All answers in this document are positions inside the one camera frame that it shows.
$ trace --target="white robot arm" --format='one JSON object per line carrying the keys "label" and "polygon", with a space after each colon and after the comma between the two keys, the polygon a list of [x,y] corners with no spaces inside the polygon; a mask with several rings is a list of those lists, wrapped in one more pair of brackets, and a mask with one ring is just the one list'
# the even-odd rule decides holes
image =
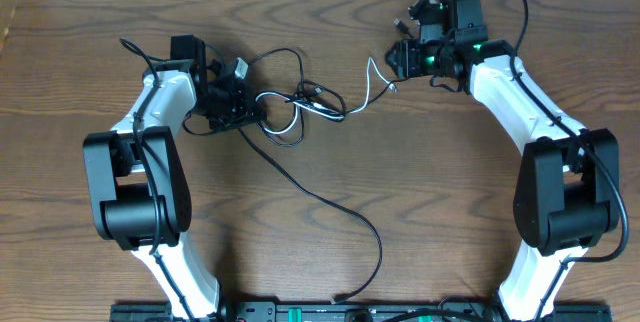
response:
{"label": "white robot arm", "polygon": [[[123,45],[142,55],[132,43],[124,40]],[[149,62],[154,71],[145,73],[142,92],[129,113],[111,131],[87,136],[83,150],[98,233],[115,239],[147,265],[169,298],[174,317],[224,322],[235,317],[187,231],[191,200],[174,139],[190,113],[207,117],[217,131],[255,122],[264,114],[253,102],[251,86],[244,82],[246,63],[237,59],[228,65],[207,66],[204,48],[193,36],[173,37],[171,60]],[[217,75],[212,83],[203,77],[210,67]],[[134,128],[142,136],[141,149],[136,146]],[[131,173],[146,173],[149,182],[118,185],[115,177]],[[159,216],[150,193],[153,187],[158,191]]]}
{"label": "white robot arm", "polygon": [[[513,47],[488,40],[480,0],[420,0],[409,15],[420,35],[397,42],[387,52],[387,64],[400,78],[431,75],[432,87],[472,95],[498,119],[522,155],[513,211],[523,241],[497,293],[501,320],[548,315],[573,265],[569,261],[582,257],[617,225],[614,191],[589,157],[598,156],[617,184],[615,137],[608,130],[589,131],[566,115],[535,84],[522,61],[512,60]],[[395,24],[409,34],[403,23]],[[457,90],[436,85],[437,77],[455,79]],[[565,185],[563,173],[582,174],[582,179]]]}
{"label": "white robot arm", "polygon": [[[585,129],[580,122],[570,118],[558,108],[533,82],[519,58],[516,58],[516,67],[529,90],[550,111],[557,113],[565,125],[578,135]],[[487,58],[484,62],[472,67],[470,93],[493,113],[521,154],[529,142],[535,142],[541,138],[560,140],[569,137],[558,126],[553,125],[514,80],[507,55]],[[569,172],[569,166],[563,165],[563,171]],[[537,248],[522,241],[511,273],[498,290],[502,306],[509,318],[518,321],[533,320],[560,263],[568,256],[582,257],[587,250],[588,248],[575,246],[558,250],[549,256],[542,256]],[[567,274],[568,271],[556,284],[542,310],[542,316],[553,312],[553,300]]]}

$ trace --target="wood grain surface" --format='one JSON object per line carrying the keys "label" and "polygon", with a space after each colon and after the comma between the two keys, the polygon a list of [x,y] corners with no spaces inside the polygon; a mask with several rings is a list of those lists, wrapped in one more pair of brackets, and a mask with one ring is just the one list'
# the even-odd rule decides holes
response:
{"label": "wood grain surface", "polygon": [[[296,48],[309,79],[356,107],[367,57],[382,64],[399,38],[393,20],[406,20],[414,1],[20,0],[0,55],[0,319],[106,320],[116,301],[164,300],[139,261],[100,239],[91,217],[82,140],[122,118],[145,68],[118,37],[159,56],[184,33],[227,58]],[[513,41],[520,1],[482,2],[491,37]],[[572,117],[618,138],[632,228],[621,258],[577,266],[559,299],[606,302],[616,321],[640,320],[640,0],[529,3],[527,70]],[[250,73],[258,89],[295,88],[292,56],[269,57]],[[518,151],[471,97],[425,79],[399,87],[342,124],[310,116],[307,139],[293,149],[246,131],[300,183],[378,228],[382,269],[356,301],[488,297],[520,241],[511,213]],[[289,108],[270,103],[270,120],[284,125]],[[191,231],[225,293],[327,301],[369,276],[377,249],[368,230],[303,196],[237,132],[182,134],[177,145]],[[589,254],[608,253],[618,238],[605,236]]]}

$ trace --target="black cable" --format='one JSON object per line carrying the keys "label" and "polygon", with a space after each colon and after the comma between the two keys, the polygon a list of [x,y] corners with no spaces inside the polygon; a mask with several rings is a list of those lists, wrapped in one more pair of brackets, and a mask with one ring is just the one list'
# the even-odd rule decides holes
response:
{"label": "black cable", "polygon": [[[438,307],[437,307],[437,308],[444,310],[444,305],[445,305],[445,304],[447,304],[447,303],[448,303],[450,300],[452,300],[452,299],[458,299],[458,300],[461,300],[461,301],[463,301],[463,302],[467,303],[467,304],[469,305],[469,307],[471,307],[471,310],[473,311],[473,313],[474,313],[476,316],[478,316],[478,317],[482,317],[482,315],[481,315],[480,313],[478,313],[478,311],[475,309],[475,307],[473,307],[473,304],[471,304],[471,302],[470,302],[468,299],[466,299],[465,297],[463,297],[463,296],[457,296],[457,295],[454,295],[454,296],[446,297],[445,299],[443,299],[442,301],[440,301],[440,303],[438,304]],[[442,317],[442,319],[443,319],[445,322],[447,322],[447,321],[448,321],[448,322],[451,322],[451,320],[449,320],[449,319],[447,319],[447,318],[445,318],[445,317]]]}
{"label": "black cable", "polygon": [[327,204],[330,207],[333,207],[341,212],[344,212],[352,217],[355,217],[356,219],[360,220],[362,223],[364,223],[367,227],[369,227],[369,229],[371,230],[371,232],[373,233],[373,236],[376,238],[376,242],[378,243],[378,264],[376,265],[376,268],[373,270],[373,273],[371,274],[371,276],[369,277],[369,279],[358,289],[356,289],[353,292],[350,293],[346,293],[346,294],[342,294],[339,296],[335,296],[334,298],[334,304],[339,304],[339,303],[344,303],[346,302],[349,298],[357,295],[358,293],[362,292],[365,288],[367,288],[367,286],[371,283],[371,281],[373,281],[373,279],[376,277],[376,275],[378,274],[378,270],[380,270],[380,266],[382,265],[382,241],[380,240],[380,235],[378,234],[378,231],[376,231],[376,228],[373,226],[373,224],[363,215],[361,215],[360,213],[353,211],[349,208],[343,207],[335,202],[329,201],[326,198],[320,197],[317,194],[310,192],[309,190],[307,190],[306,188],[302,187],[302,185],[300,185],[300,183],[298,183],[298,181],[296,181],[282,166],[280,166],[280,164],[278,164],[278,162],[276,162],[273,158],[271,158],[268,154],[266,154],[263,150],[260,149],[260,147],[256,146],[253,141],[251,141],[251,139],[249,139],[249,137],[244,133],[244,131],[241,128],[238,128],[238,131],[240,132],[240,134],[242,135],[242,137],[244,138],[244,140],[249,144],[249,147],[251,147],[256,153],[258,153],[262,158],[264,158],[265,161],[269,162],[269,164],[271,164],[278,172],[280,172],[289,182],[291,182],[292,185],[294,185],[297,189],[299,189],[300,191],[302,191],[302,193],[311,196],[325,204]]}
{"label": "black cable", "polygon": [[486,322],[484,318],[475,317],[462,312],[443,311],[440,309],[420,308],[413,312],[404,313],[399,316],[391,317],[382,322],[402,322],[413,318],[432,316],[432,317],[451,317],[472,322]]}
{"label": "black cable", "polygon": [[146,60],[156,61],[156,62],[166,62],[167,61],[165,59],[154,57],[154,56],[150,56],[150,55],[142,52],[142,50],[140,48],[138,48],[138,46],[136,46],[133,42],[129,41],[126,38],[120,38],[120,44],[122,44],[122,47],[126,48],[127,51],[133,53],[134,55],[137,55],[137,56],[140,56],[140,57],[144,58],[145,61]]}
{"label": "black cable", "polygon": [[[304,67],[302,66],[302,57],[300,57],[300,54],[298,52],[296,52],[295,50],[291,49],[291,48],[277,48],[274,49],[272,51],[269,52],[265,52],[261,55],[259,55],[258,57],[252,59],[251,61],[247,62],[248,66],[253,65],[254,63],[260,61],[261,59],[270,56],[274,53],[278,53],[278,52],[284,52],[284,51],[288,51],[293,53],[296,58],[298,59],[298,66],[300,68],[300,82],[298,82],[298,86],[296,87],[296,92],[302,92],[302,90],[304,90]],[[264,127],[264,125],[262,124],[262,122],[258,122],[258,127],[260,127],[260,129],[262,130],[262,132],[265,134],[265,136],[267,136],[267,138],[269,138],[269,140],[271,142],[273,142],[275,145],[277,145],[278,147],[295,147],[297,145],[299,145],[302,140],[304,139],[304,117],[302,116],[302,113],[300,113],[300,135],[298,136],[297,140],[295,142],[292,143],[282,143],[277,141],[275,138],[273,138],[273,136],[271,136],[271,134],[269,132],[267,132],[266,128]]]}
{"label": "black cable", "polygon": [[[187,127],[187,121],[191,118],[191,115],[192,115],[192,113],[191,113],[191,111],[189,111],[187,113],[187,115],[184,116],[184,119],[182,120],[182,129],[185,132],[187,132],[188,134],[193,135],[193,136],[205,137],[205,136],[211,136],[211,135],[216,134],[216,133],[220,133],[219,129],[211,130],[211,131],[207,131],[207,132],[194,132],[194,131],[192,131],[189,127]],[[222,127],[218,127],[218,128],[228,127],[231,124],[238,123],[238,122],[242,121],[244,118],[245,118],[245,116],[241,116],[241,117],[232,119],[229,122],[224,122],[222,119],[219,119],[218,122],[220,122]]]}
{"label": "black cable", "polygon": [[171,286],[171,289],[173,290],[173,292],[176,294],[176,296],[178,296],[178,300],[180,300],[180,304],[182,305],[182,308],[187,313],[187,317],[189,318],[189,321],[196,321],[196,318],[193,316],[193,313],[191,312],[191,309],[187,304],[187,298],[180,292],[178,285],[176,285],[176,282],[171,277],[171,274],[169,273],[167,266],[164,264],[164,261],[162,260],[162,256],[158,252],[155,252],[153,253],[153,257],[156,259],[156,264],[160,266],[160,270],[162,270],[162,274],[164,275],[164,278],[167,280],[167,283],[169,283],[169,286]]}
{"label": "black cable", "polygon": [[[425,1],[428,2],[429,0],[421,0],[420,3],[425,3]],[[587,262],[587,263],[608,262],[608,261],[614,260],[615,258],[617,258],[618,256],[620,256],[622,254],[622,252],[626,248],[627,242],[629,240],[629,220],[628,220],[628,217],[627,217],[627,210],[625,208],[624,200],[622,199],[622,196],[620,195],[620,191],[618,190],[618,187],[616,186],[616,183],[614,182],[613,178],[611,177],[611,173],[609,172],[607,167],[604,165],[604,163],[593,152],[593,150],[587,145],[587,143],[584,142],[582,139],[580,139],[571,129],[569,129],[564,123],[562,123],[560,118],[556,117],[538,99],[538,97],[536,97],[536,95],[534,95],[531,92],[531,90],[529,90],[529,87],[527,87],[527,85],[522,81],[522,78],[520,77],[520,73],[518,73],[518,71],[517,71],[517,68],[516,68],[516,65],[515,65],[515,61],[516,61],[516,57],[518,55],[518,50],[520,49],[520,45],[522,44],[522,41],[524,39],[524,35],[525,35],[526,31],[527,31],[527,26],[529,24],[529,4],[528,4],[527,0],[522,0],[522,6],[524,8],[524,21],[523,21],[523,24],[522,24],[522,30],[520,32],[520,35],[518,36],[518,40],[517,40],[517,42],[516,42],[516,44],[515,44],[515,46],[513,48],[513,51],[511,53],[511,56],[510,56],[510,59],[509,59],[509,67],[511,69],[511,74],[514,76],[515,80],[518,82],[518,85],[522,88],[522,90],[536,104],[536,106],[538,106],[538,108],[540,108],[540,110],[547,116],[547,118],[549,118],[549,120],[551,120],[552,123],[557,125],[571,139],[573,139],[582,148],[582,150],[584,151],[584,154],[593,161],[593,163],[596,166],[596,168],[598,168],[602,172],[602,174],[604,175],[604,177],[605,177],[605,179],[607,181],[607,184],[608,184],[609,188],[611,189],[611,192],[614,195],[614,198],[615,198],[616,203],[618,205],[618,209],[620,210],[620,222],[621,222],[621,229],[622,229],[622,233],[621,233],[621,236],[620,236],[620,242],[618,243],[618,246],[616,247],[616,249],[613,252],[611,252],[610,254],[605,255],[605,256],[601,256],[601,257],[567,257],[567,258],[565,258],[564,261],[562,261],[560,263],[560,267],[558,268],[558,272],[556,273],[551,285],[549,286],[547,292],[545,293],[545,296],[540,301],[540,305],[538,307],[538,311],[536,312],[536,318],[534,319],[534,321],[538,321],[540,319],[541,314],[542,314],[542,310],[544,309],[544,305],[546,304],[547,300],[551,296],[551,293],[555,289],[555,286],[558,284],[558,282],[560,280],[560,277],[562,276],[563,272],[568,269],[569,263],[571,263],[571,262]]]}
{"label": "black cable", "polygon": [[[350,110],[347,110],[346,107],[346,103],[344,101],[344,98],[342,98],[342,96],[340,94],[338,94],[337,92],[326,88],[318,83],[309,81],[309,80],[305,80],[304,78],[304,66],[302,64],[302,58],[300,57],[300,54],[291,49],[291,48],[278,48],[272,51],[268,51],[265,52],[263,54],[261,54],[260,56],[252,59],[251,61],[249,61],[247,64],[249,66],[251,66],[252,64],[258,62],[259,60],[270,56],[274,53],[277,52],[283,52],[283,51],[287,51],[287,52],[291,52],[293,53],[297,60],[298,60],[298,66],[299,66],[299,70],[300,70],[300,82],[298,83],[297,87],[296,87],[296,91],[293,94],[285,94],[285,93],[281,93],[278,91],[262,91],[260,92],[257,97],[256,100],[258,100],[259,98],[262,97],[263,94],[273,94],[273,95],[278,95],[282,98],[285,99],[285,103],[294,103],[294,107],[293,107],[293,116],[291,117],[291,122],[289,122],[289,124],[283,128],[283,130],[291,127],[291,124],[293,124],[295,122],[295,116],[296,113],[299,113],[299,117],[300,117],[300,135],[298,136],[298,138],[296,139],[295,142],[292,143],[283,143],[280,142],[278,140],[276,140],[276,138],[274,138],[274,134],[273,133],[269,133],[269,131],[267,131],[267,128],[264,126],[264,124],[262,122],[258,122],[258,127],[260,127],[260,129],[262,130],[262,132],[264,133],[264,135],[275,145],[279,146],[279,147],[294,147],[299,145],[302,140],[304,139],[304,115],[302,113],[302,110],[300,110],[298,107],[302,108],[302,109],[307,109],[307,110],[311,110],[312,112],[315,112],[317,114],[320,114],[321,116],[325,117],[327,120],[332,121],[332,122],[343,122],[346,119],[346,116],[350,113],[353,113],[354,111],[356,111],[357,109],[359,109],[360,107],[357,108],[353,108]],[[380,97],[382,97],[382,95],[384,95],[387,90],[389,88],[391,88],[391,86],[394,85],[394,83],[398,83],[398,82],[403,82],[408,80],[408,78],[405,79],[398,79],[398,80],[393,80],[390,83],[388,83],[386,85],[386,87],[375,97],[373,97],[372,99],[370,99],[369,101],[367,101],[366,105],[370,105],[372,103],[374,103],[375,101],[377,101]],[[305,89],[305,85],[311,85],[314,86],[315,89],[314,90],[306,90]],[[318,94],[322,93],[322,92],[327,92],[329,94],[331,94],[332,96],[334,96],[338,102],[340,103],[340,108],[336,109],[334,107],[331,106],[327,106],[326,104],[323,103],[317,103],[314,102],[311,98],[317,96]]]}
{"label": "black cable", "polygon": [[156,252],[156,250],[158,249],[158,245],[160,244],[160,228],[161,228],[160,218],[162,214],[160,211],[160,196],[158,196],[158,189],[156,186],[155,179],[153,178],[153,174],[151,173],[151,167],[149,166],[149,161],[147,160],[147,156],[142,148],[143,141],[142,141],[142,137],[139,135],[139,132],[138,132],[138,124],[142,122],[142,116],[144,116],[144,111],[147,109],[149,102],[151,102],[151,99],[156,94],[156,91],[158,90],[158,88],[160,88],[160,78],[158,77],[158,72],[156,71],[155,66],[153,65],[153,63],[151,63],[151,59],[149,58],[149,56],[147,56],[138,46],[136,46],[133,42],[125,38],[120,38],[120,44],[122,44],[124,48],[131,51],[133,54],[141,56],[144,59],[144,61],[147,63],[147,65],[149,66],[149,69],[151,70],[151,73],[153,74],[153,85],[151,87],[151,90],[149,91],[145,99],[142,100],[142,103],[140,104],[140,107],[138,107],[138,110],[133,113],[133,123],[131,126],[131,129],[133,131],[134,145],[136,147],[136,151],[138,152],[138,156],[140,157],[140,162],[142,162],[142,166],[144,167],[144,172],[147,176],[147,181],[149,184],[149,189],[151,190],[151,197],[153,198],[153,205],[155,209],[155,217],[156,217],[155,230],[153,233],[153,242],[151,244],[151,250],[149,251],[149,254],[151,255]]}
{"label": "black cable", "polygon": [[[372,103],[374,103],[375,101],[380,99],[380,97],[382,97],[385,93],[387,93],[388,90],[391,89],[392,85],[395,85],[396,83],[400,83],[400,82],[405,82],[405,81],[408,81],[408,80],[410,80],[410,78],[402,78],[402,79],[395,79],[395,80],[389,81],[389,83],[387,83],[387,85],[384,86],[384,88],[382,89],[382,91],[380,91],[380,93],[378,93],[375,97],[373,97],[369,101],[367,101],[367,106],[371,105]],[[360,108],[360,107],[356,107],[356,108],[348,110],[347,114],[353,113],[353,111],[357,110],[358,108]]]}

